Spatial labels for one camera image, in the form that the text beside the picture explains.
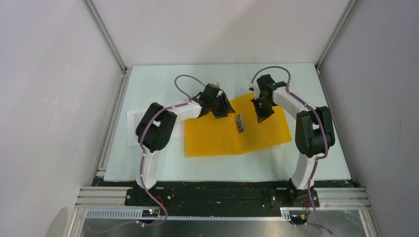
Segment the metal folder clip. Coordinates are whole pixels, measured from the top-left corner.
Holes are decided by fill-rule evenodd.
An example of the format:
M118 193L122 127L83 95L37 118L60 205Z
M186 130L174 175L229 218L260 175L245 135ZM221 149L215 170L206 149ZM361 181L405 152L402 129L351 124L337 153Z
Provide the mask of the metal folder clip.
M236 124L239 133L244 132L244 120L242 115L236 115Z

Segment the yellow plastic folder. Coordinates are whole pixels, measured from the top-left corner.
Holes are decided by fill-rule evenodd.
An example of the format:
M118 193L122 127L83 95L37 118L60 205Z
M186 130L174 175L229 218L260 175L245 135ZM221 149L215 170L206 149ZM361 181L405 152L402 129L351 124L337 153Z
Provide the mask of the yellow plastic folder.
M212 113L185 122L185 153L188 157L241 155L292 141L282 107L262 123L257 122L248 93L230 100L234 114L216 119ZM242 115L244 132L239 133L236 115Z

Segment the white printed paper sheets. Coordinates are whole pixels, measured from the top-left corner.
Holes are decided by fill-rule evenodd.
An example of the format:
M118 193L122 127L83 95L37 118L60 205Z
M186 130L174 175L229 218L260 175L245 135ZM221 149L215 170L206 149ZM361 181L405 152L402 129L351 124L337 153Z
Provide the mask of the white printed paper sheets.
M139 139L141 135L139 135L140 130L143 131L144 128L148 125L148 121L145 121L145 124L140 125L143 121L143 117L147 112L147 108L143 109L136 109L136 110L129 110L126 113L126 120L127 120L127 146L138 146ZM185 122L180 122L174 125L171 138L179 138L184 137L185 132Z

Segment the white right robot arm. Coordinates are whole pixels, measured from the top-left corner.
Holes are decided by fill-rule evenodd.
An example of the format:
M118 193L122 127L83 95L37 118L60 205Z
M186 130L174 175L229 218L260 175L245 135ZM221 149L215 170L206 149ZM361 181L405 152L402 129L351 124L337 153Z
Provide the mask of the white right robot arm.
M335 144L331 110L326 106L311 106L292 92L288 83L275 82L269 74L253 78L250 90L259 123L274 114L275 106L281 106L295 119L294 141L299 157L287 187L287 200L293 206L300 206L313 192L318 161Z

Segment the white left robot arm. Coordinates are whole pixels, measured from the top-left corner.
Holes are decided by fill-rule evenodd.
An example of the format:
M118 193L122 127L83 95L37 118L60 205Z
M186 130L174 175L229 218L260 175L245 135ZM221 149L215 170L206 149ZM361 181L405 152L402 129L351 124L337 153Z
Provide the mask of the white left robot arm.
M141 188L136 197L143 205L151 205L156 199L156 192L151 188L157 182L160 152L168 144L175 125L209 113L216 119L235 113L226 93L212 83L184 102L166 107L157 102L150 104L135 130L142 150L139 176L135 179Z

